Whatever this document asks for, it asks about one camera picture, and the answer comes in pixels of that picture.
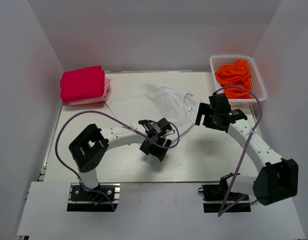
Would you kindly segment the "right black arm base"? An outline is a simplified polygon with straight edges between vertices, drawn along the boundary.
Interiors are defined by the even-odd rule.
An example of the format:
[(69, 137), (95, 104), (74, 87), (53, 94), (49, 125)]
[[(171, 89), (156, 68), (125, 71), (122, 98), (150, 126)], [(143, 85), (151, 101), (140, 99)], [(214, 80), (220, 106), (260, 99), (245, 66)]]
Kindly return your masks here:
[[(197, 189), (203, 198), (204, 213), (218, 213), (225, 194), (228, 190), (227, 180), (233, 177), (233, 173), (222, 176), (219, 182), (203, 184)], [(246, 196), (242, 201), (231, 207), (226, 213), (249, 213), (251, 212), (250, 199)]]

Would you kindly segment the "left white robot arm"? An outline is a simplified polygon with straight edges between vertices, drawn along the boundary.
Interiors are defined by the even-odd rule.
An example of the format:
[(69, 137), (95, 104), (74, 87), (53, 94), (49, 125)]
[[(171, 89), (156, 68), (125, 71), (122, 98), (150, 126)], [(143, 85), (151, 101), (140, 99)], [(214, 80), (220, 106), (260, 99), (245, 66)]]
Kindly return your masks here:
[(167, 135), (171, 124), (162, 118), (155, 122), (140, 120), (132, 126), (101, 129), (96, 124), (88, 125), (69, 145), (69, 151), (78, 168), (82, 193), (93, 200), (99, 196), (100, 187), (96, 167), (107, 151), (131, 144), (140, 144), (139, 150), (163, 161), (172, 141)]

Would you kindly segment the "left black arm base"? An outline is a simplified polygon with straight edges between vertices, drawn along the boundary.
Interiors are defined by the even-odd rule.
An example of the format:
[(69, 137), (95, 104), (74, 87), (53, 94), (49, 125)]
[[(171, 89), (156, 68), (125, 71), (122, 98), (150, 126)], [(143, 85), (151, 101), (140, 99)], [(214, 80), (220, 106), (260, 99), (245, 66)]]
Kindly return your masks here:
[(101, 183), (99, 191), (105, 193), (109, 200), (101, 193), (86, 191), (79, 183), (72, 183), (69, 189), (67, 212), (114, 212), (120, 198), (119, 183)]

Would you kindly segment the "white t shirt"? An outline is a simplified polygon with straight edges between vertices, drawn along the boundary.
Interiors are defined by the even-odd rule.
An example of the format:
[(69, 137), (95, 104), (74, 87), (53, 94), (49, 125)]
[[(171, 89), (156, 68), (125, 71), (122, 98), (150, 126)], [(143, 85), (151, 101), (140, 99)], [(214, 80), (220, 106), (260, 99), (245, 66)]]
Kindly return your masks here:
[(176, 87), (142, 83), (109, 100), (107, 106), (118, 120), (127, 125), (139, 120), (157, 122), (166, 118), (176, 125), (183, 137), (194, 126), (196, 99), (193, 94)]

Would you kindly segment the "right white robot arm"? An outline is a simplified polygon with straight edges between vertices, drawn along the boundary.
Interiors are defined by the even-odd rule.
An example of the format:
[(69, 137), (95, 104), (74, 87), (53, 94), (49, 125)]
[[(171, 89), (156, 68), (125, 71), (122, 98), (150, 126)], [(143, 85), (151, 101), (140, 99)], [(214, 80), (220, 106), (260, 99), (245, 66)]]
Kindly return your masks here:
[(294, 159), (276, 153), (254, 130), (240, 109), (232, 109), (224, 93), (213, 94), (209, 103), (201, 102), (195, 124), (226, 132), (242, 147), (256, 167), (256, 177), (229, 173), (218, 184), (199, 188), (206, 201), (223, 198), (237, 201), (254, 196), (264, 206), (292, 198), (298, 193), (299, 166)]

